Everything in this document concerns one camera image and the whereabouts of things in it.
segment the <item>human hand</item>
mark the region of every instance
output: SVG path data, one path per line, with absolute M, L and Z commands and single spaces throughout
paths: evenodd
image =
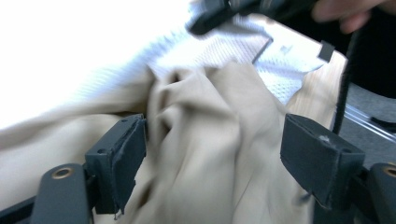
M 360 29 L 370 19 L 370 9 L 379 6 L 396 15 L 396 0 L 319 0 L 312 16 L 315 21 L 340 21 L 345 34 Z

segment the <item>beige cloth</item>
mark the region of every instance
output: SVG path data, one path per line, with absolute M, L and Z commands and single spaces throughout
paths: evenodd
M 0 210 L 35 195 L 53 166 L 83 162 L 120 118 L 101 113 L 145 112 L 153 75 L 140 78 L 0 132 Z M 298 203 L 304 192 L 279 158 L 287 110 L 252 65 L 178 70 L 152 87 L 148 103 L 148 155 L 119 223 L 310 222 L 311 204 Z

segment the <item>beige fabric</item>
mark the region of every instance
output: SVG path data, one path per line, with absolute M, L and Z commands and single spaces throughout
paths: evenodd
M 142 74 L 138 86 L 127 83 L 92 106 L 0 132 L 0 210 L 33 196 L 53 166 L 82 162 L 120 118 L 85 114 L 145 112 L 141 90 L 150 89 L 152 77 Z M 155 84 L 148 102 L 148 155 L 118 223 L 309 223 L 311 206 L 297 203 L 304 192 L 279 159 L 287 110 L 252 65 L 178 70 Z

